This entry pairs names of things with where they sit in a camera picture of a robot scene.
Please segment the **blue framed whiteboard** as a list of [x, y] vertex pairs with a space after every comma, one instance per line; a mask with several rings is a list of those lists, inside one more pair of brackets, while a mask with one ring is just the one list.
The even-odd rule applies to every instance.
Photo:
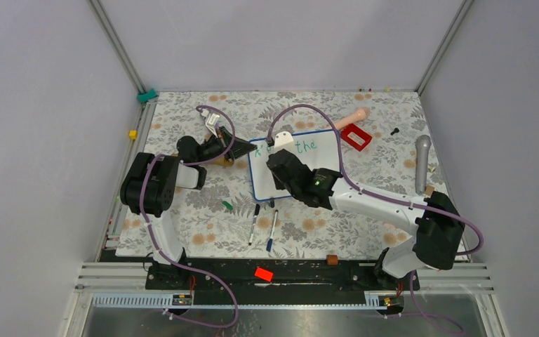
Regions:
[[340, 177], [338, 142], [332, 131], [313, 131], [292, 134], [294, 153], [273, 151], [265, 138], [253, 139], [257, 150], [248, 155], [254, 199], [269, 201], [292, 197], [285, 190], [277, 190], [272, 171], [295, 170], [300, 174], [300, 194], [297, 199], [309, 207], [331, 210], [329, 197], [335, 181]]

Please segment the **green marker cap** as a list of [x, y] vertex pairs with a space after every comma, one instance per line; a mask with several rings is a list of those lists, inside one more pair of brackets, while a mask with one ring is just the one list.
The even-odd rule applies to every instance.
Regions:
[[230, 211], [234, 209], [233, 205], [231, 205], [228, 201], [222, 201], [222, 205], [224, 205]]

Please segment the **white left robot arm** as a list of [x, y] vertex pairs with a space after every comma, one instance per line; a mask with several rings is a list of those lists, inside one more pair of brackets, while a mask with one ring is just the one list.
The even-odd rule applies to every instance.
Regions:
[[192, 136], [177, 141], [176, 154], [139, 152], [120, 187], [121, 203], [143, 216], [145, 224], [170, 209], [176, 188], [201, 190], [206, 182], [205, 164], [231, 166], [258, 149], [257, 145], [231, 134], [226, 127], [202, 142]]

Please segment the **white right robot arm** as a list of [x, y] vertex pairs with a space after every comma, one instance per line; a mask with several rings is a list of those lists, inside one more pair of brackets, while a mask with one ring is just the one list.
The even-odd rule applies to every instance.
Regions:
[[409, 197], [364, 187], [344, 173], [310, 169], [287, 150], [271, 154], [267, 167], [276, 187], [306, 206], [366, 215], [410, 234], [410, 239], [380, 254], [374, 278], [381, 288], [394, 288], [408, 273], [422, 267], [453, 267], [465, 226], [446, 194]]

